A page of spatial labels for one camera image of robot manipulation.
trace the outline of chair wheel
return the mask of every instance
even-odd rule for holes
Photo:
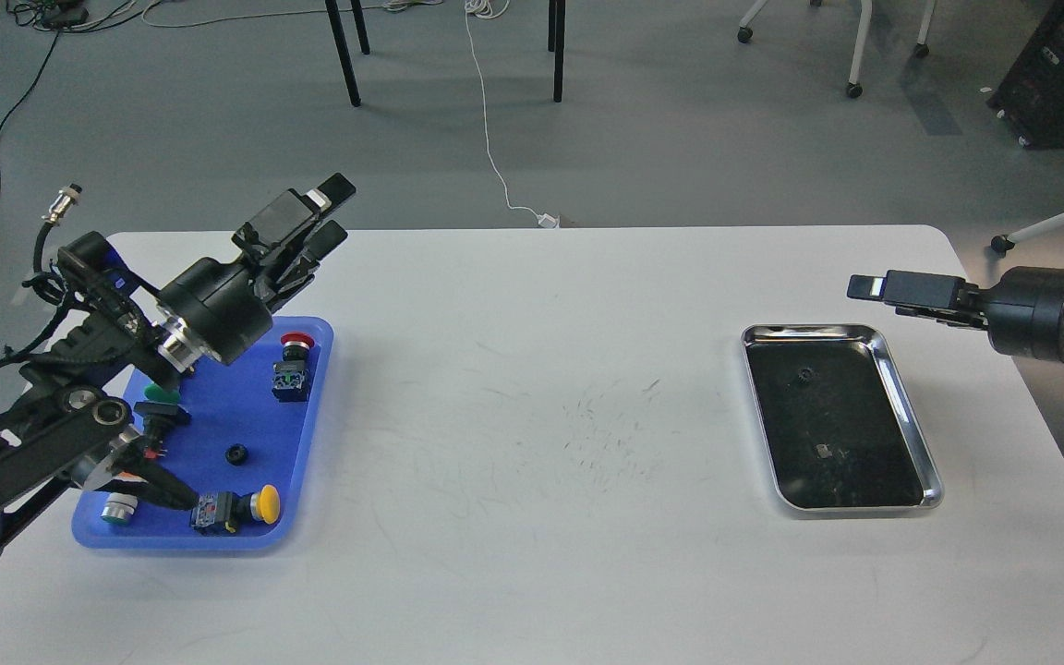
[[[1016,248],[1017,244],[1013,240],[1009,240],[1008,235],[997,235],[996,238],[992,238],[988,243],[992,247],[992,251],[1000,254],[1001,256],[1009,253],[1009,249]]]

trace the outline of stainless steel tray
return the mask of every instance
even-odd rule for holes
[[[933,508],[942,480],[881,333],[754,326],[742,335],[774,487],[802,513]]]

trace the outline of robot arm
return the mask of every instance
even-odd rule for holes
[[[848,298],[878,300],[899,315],[987,330],[998,353],[1064,363],[1064,269],[1009,269],[988,289],[960,277],[891,269],[885,277],[853,275]]]
[[[74,186],[62,190],[47,223],[59,221],[78,193]],[[233,244],[240,249],[235,261],[202,257],[153,292],[165,315],[156,325],[130,298],[139,286],[153,289],[130,272],[100,233],[60,248],[54,272],[38,275],[30,285],[48,302],[59,302],[63,314],[81,309],[87,316],[48,352],[27,349],[0,361],[0,367],[24,362],[20,375],[31,384],[0,414],[0,555],[65,489],[113,492],[119,472],[144,480],[126,483],[127,492],[143,500],[177,510],[196,505],[193,488],[144,455],[130,404],[101,387],[131,365],[166,390],[177,388],[203,356],[231,365],[346,239],[347,231],[326,216],[352,194],[354,186],[334,173],[307,194],[280,195],[235,232]]]

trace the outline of chair leg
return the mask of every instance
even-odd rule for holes
[[[364,5],[360,0],[351,0],[351,16],[355,18],[355,34],[360,35],[360,51],[363,54],[372,52],[371,46],[367,45],[367,27],[364,24]]]
[[[861,0],[861,26],[857,30],[857,49],[852,51],[852,69],[848,72],[848,96],[861,96],[861,62],[865,59],[865,41],[872,21],[872,0]]]
[[[1055,228],[1064,227],[1064,214],[1057,214],[1051,216],[1051,218],[1038,221],[1037,223],[1031,225],[1031,227],[1021,228],[1020,231],[1014,231],[1008,235],[997,235],[996,238],[992,238],[992,249],[998,254],[1004,254],[1009,249],[1014,248],[1017,243],[1024,243],[1030,238],[1035,238],[1035,236],[1043,233],[1048,233],[1053,231]]]
[[[934,3],[937,0],[926,0],[926,11],[921,13],[921,27],[917,31],[917,44],[914,46],[914,55],[917,59],[925,59],[930,54],[930,49],[926,46],[926,35],[930,33],[930,20],[934,17]]]
[[[738,27],[748,27],[752,18],[758,16],[758,12],[761,12],[761,9],[765,7],[766,3],[769,3],[769,0],[758,0],[757,3],[753,3],[750,11],[746,13],[746,16],[742,17],[742,22],[738,22]]]
[[[556,49],[556,0],[549,0],[549,52]]]
[[[334,49],[339,52],[339,67],[343,67],[343,81],[347,84],[347,97],[351,105],[360,105],[360,87],[355,85],[355,71],[351,68],[351,54],[347,53],[347,35],[343,34],[343,20],[339,17],[339,5],[336,0],[326,1],[326,17],[331,21],[331,33],[334,35]]]
[[[552,101],[561,101],[562,87],[565,79],[565,0],[550,0],[556,6],[556,20],[553,21],[552,35],[556,38],[553,53],[556,64],[552,72]]]

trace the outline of blue tray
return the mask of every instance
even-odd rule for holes
[[[279,402],[269,392],[273,363],[282,360],[279,338],[298,330],[314,338],[307,359],[312,373],[310,400]],[[210,359],[196,363],[195,376],[184,379],[181,405],[192,414],[187,426],[166,437],[166,455],[160,462],[195,492],[257,492],[269,483],[282,495],[282,517],[275,525],[242,525],[232,535],[202,535],[188,526],[188,513],[139,502],[130,525],[109,525],[101,518],[105,493],[81,493],[72,514],[72,535],[88,548],[250,550],[269,547],[282,539],[295,521],[298,496],[303,486],[306,459],[312,446],[314,417],[326,379],[328,354],[334,349],[334,332],[320,318],[275,317],[273,328],[242,354],[232,366]],[[126,401],[144,399],[150,380],[135,371],[123,393]],[[142,416],[135,415],[140,427]],[[233,444],[249,449],[242,466],[226,462],[225,450]]]

